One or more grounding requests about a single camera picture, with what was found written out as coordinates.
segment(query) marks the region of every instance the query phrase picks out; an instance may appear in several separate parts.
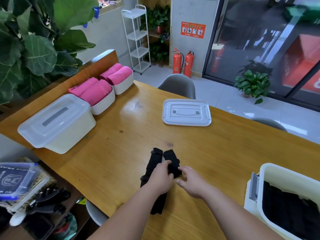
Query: human hand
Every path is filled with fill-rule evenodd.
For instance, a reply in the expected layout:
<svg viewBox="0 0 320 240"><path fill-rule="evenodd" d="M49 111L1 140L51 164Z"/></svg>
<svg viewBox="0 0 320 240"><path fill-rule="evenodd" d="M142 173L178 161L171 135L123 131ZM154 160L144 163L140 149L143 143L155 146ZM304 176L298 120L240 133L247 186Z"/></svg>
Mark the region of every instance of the human hand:
<svg viewBox="0 0 320 240"><path fill-rule="evenodd" d="M173 173L168 175L168 165L171 163L170 160L166 160L158 165L153 170L149 181L146 183L150 185L152 189L156 190L158 195L167 193L174 180Z"/></svg>
<svg viewBox="0 0 320 240"><path fill-rule="evenodd" d="M191 197L202 199L206 188L210 186L196 171L189 166L178 167L186 175L186 181L178 179L176 183Z"/></svg>

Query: grey chair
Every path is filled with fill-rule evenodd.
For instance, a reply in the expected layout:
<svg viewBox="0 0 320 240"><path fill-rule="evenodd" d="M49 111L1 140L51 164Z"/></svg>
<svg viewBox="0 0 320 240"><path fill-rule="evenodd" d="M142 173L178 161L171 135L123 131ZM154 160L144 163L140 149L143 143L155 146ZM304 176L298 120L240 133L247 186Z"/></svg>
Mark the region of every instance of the grey chair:
<svg viewBox="0 0 320 240"><path fill-rule="evenodd" d="M266 119L266 118L252 118L251 120L259 122L259 123L264 124L264 125L271 126L271 127L276 128L278 130L287 132L285 127L283 127L282 125L280 125L278 122L276 122L274 120Z"/></svg>
<svg viewBox="0 0 320 240"><path fill-rule="evenodd" d="M196 89L193 81L183 74L172 74L158 86L158 89L172 92L190 99L196 99Z"/></svg>
<svg viewBox="0 0 320 240"><path fill-rule="evenodd" d="M98 226L102 226L102 224L109 219L105 213L99 210L99 208L92 204L88 199L86 202L86 207L90 217Z"/></svg>

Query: wooden table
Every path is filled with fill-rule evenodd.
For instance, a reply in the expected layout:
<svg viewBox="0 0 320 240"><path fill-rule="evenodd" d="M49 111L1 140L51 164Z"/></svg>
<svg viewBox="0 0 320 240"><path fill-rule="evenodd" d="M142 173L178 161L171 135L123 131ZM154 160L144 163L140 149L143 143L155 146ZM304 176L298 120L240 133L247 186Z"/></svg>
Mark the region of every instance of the wooden table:
<svg viewBox="0 0 320 240"><path fill-rule="evenodd" d="M70 151L34 153L108 216L139 189L154 147L173 149L181 165L241 205L251 173L264 163L320 180L320 145L213 107L208 127L166 125L162 106L172 98L181 97L135 81ZM162 215L150 215L143 239L225 237L207 206L175 184Z"/></svg>

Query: plant pot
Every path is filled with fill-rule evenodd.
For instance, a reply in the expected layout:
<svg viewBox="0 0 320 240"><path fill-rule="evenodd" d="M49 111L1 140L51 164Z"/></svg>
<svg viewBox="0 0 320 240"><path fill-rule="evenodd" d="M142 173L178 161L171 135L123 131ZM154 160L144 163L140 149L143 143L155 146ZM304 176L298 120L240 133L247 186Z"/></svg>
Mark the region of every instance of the plant pot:
<svg viewBox="0 0 320 240"><path fill-rule="evenodd" d="M164 31L165 31L165 28L162 25L158 25L155 32L158 35L162 35Z"/></svg>
<svg viewBox="0 0 320 240"><path fill-rule="evenodd" d="M245 97L245 98L250 98L250 94L246 95L244 92L242 92L242 96Z"/></svg>

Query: blue clip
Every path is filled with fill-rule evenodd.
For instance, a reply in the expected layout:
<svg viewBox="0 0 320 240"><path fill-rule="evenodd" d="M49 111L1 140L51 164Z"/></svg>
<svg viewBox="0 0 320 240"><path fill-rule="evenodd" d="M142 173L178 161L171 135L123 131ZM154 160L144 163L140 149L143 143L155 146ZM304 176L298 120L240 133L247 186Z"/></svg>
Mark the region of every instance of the blue clip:
<svg viewBox="0 0 320 240"><path fill-rule="evenodd" d="M99 8L98 7L94 7L94 17L96 19L98 19L98 17L99 17Z"/></svg>

